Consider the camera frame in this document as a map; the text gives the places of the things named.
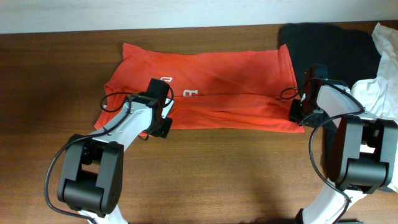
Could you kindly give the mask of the red t-shirt white print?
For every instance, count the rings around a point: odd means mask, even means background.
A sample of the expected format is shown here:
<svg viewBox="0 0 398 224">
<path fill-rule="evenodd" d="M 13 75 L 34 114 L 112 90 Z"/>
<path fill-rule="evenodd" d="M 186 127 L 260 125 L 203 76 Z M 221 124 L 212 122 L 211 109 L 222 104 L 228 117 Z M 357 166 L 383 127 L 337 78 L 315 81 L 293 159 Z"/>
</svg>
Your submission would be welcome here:
<svg viewBox="0 0 398 224">
<path fill-rule="evenodd" d="M 174 91 L 174 129 L 254 129 L 302 133 L 289 121 L 290 100 L 280 93 L 297 81 L 286 45 L 276 50 L 166 54 L 123 45 L 123 60 L 105 84 L 106 111 L 95 128 L 115 117 L 124 93 L 145 91 L 151 79 Z"/>
</svg>

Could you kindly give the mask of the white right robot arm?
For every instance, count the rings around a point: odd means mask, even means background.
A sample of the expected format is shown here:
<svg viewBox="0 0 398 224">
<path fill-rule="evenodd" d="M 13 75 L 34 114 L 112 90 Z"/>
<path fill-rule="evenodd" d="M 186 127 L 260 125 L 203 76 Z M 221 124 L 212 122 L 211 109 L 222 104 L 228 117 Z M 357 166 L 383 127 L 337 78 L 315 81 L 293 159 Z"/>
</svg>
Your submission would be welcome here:
<svg viewBox="0 0 398 224">
<path fill-rule="evenodd" d="M 299 210 L 294 222 L 339 223 L 348 209 L 377 190 L 397 192 L 397 123 L 369 112 L 343 81 L 330 79 L 324 65 L 312 65 L 293 95 L 289 119 L 313 128 L 308 143 L 312 166 L 325 183 L 317 198 Z M 336 126 L 322 175 L 313 156 L 313 139 L 326 125 Z"/>
</svg>

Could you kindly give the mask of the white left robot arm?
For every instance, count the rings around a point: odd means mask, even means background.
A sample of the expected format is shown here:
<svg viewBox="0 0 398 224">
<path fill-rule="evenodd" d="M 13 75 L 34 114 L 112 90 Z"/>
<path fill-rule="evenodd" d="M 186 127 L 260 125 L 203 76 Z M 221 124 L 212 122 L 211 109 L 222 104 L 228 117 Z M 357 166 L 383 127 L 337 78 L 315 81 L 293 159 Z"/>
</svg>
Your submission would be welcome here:
<svg viewBox="0 0 398 224">
<path fill-rule="evenodd" d="M 174 105 L 170 85 L 151 79 L 147 90 L 125 92 L 116 116 L 89 135 L 75 134 L 60 154 L 64 154 L 57 198 L 68 205 L 64 214 L 89 223 L 125 223 L 118 202 L 123 187 L 124 152 L 144 133 L 166 138 Z"/>
</svg>

